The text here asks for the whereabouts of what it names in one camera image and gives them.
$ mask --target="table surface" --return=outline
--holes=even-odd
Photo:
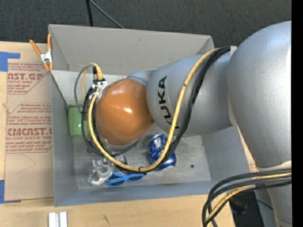
[[[13,52],[26,43],[0,42],[0,51]],[[7,73],[0,72],[0,180],[4,178]],[[54,207],[54,199],[24,200],[0,204],[0,226],[47,226],[50,212],[66,211],[68,226],[201,226],[201,210],[207,195]],[[227,204],[216,217],[218,226],[233,227]]]

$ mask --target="gray box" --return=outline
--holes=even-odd
[[[49,33],[53,36],[54,61],[51,101],[55,206],[208,194],[216,182],[250,171],[239,132],[230,127],[203,138],[183,138],[176,150],[176,166],[150,172],[141,182],[115,189],[87,183],[85,167],[98,157],[87,153],[84,140],[72,138],[68,128],[67,106],[75,105],[77,72],[95,62],[105,78],[115,80],[206,53],[214,44],[207,35],[128,29],[49,25]],[[125,154],[129,165],[150,164],[147,144],[158,133],[164,132],[155,126]]]

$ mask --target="orange clip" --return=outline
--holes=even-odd
[[[37,45],[35,44],[35,42],[33,40],[29,40],[30,44],[33,46],[34,50],[36,51],[36,53],[40,56],[44,67],[47,70],[52,70],[53,69],[53,44],[52,44],[52,35],[48,34],[47,36],[47,45],[48,45],[48,52],[42,54],[39,50],[39,48],[37,47]]]

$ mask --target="blue sunglasses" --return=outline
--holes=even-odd
[[[130,183],[135,183],[135,182],[139,182],[143,179],[144,174],[142,173],[132,173],[132,174],[127,174],[127,175],[123,175],[119,172],[114,172],[110,178],[107,179],[107,184],[110,187],[118,187],[123,185],[126,181],[130,182]]]

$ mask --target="green object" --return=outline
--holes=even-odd
[[[70,135],[73,138],[83,138],[81,129],[81,114],[77,107],[72,107],[68,110],[68,125],[70,128]],[[84,121],[85,134],[88,133],[87,121]]]

